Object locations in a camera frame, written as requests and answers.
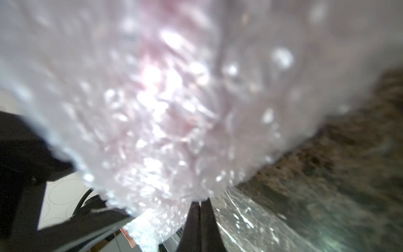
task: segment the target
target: granite countertop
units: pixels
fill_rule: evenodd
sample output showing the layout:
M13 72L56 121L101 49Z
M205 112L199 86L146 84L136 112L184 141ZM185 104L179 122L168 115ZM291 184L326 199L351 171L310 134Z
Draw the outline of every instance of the granite countertop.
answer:
M228 251L403 251L403 71L214 199Z

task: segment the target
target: plastic wrap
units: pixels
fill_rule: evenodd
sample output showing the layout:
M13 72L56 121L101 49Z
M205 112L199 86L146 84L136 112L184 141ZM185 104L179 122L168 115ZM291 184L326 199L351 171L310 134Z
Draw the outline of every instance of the plastic wrap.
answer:
M0 3L1 84L143 250L401 63L399 0Z

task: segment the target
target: bubble wrap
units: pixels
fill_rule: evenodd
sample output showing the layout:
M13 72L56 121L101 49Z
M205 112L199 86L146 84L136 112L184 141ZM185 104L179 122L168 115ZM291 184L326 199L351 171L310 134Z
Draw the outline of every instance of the bubble wrap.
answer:
M0 83L156 251L403 59L400 0L3 0Z

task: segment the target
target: black cable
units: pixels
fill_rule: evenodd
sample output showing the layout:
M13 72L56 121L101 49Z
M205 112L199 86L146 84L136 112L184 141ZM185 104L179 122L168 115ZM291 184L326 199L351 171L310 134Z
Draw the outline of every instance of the black cable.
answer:
M75 212L80 209L83 206L84 201L87 199L88 195L90 193L92 193L94 189L90 188L88 189L88 191L86 191L86 193L84 193L84 195L81 197L80 201L78 202L76 208L74 209L73 215L75 214Z

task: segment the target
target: black object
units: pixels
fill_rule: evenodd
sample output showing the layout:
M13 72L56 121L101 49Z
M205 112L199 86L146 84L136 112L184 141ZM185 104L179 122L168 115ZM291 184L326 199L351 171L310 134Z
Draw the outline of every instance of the black object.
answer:
M177 252L226 252L210 199L190 206Z
M95 200L64 223L37 230L46 182L73 171L19 116L0 112L0 251L88 251L133 220L119 209L92 212L105 207Z
M81 197L80 201L78 202L76 208L74 209L73 215L75 214L75 212L76 212L78 209L80 209L80 208L83 206L84 201L87 199L88 195L90 195L90 194L92 193L93 190L94 190L94 189L90 188L90 189L88 189L88 191L86 191L86 192L84 193L84 195Z

